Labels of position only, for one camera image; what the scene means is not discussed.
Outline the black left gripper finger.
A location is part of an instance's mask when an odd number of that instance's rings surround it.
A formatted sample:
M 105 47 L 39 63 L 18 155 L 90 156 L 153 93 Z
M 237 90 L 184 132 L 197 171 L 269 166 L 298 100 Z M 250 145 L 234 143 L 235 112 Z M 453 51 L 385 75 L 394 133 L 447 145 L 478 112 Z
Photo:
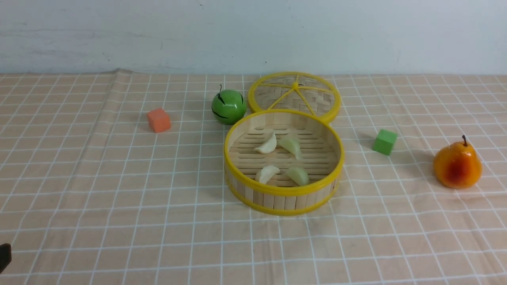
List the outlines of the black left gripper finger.
M 0 274 L 11 263 L 11 244 L 4 243 L 0 245 Z

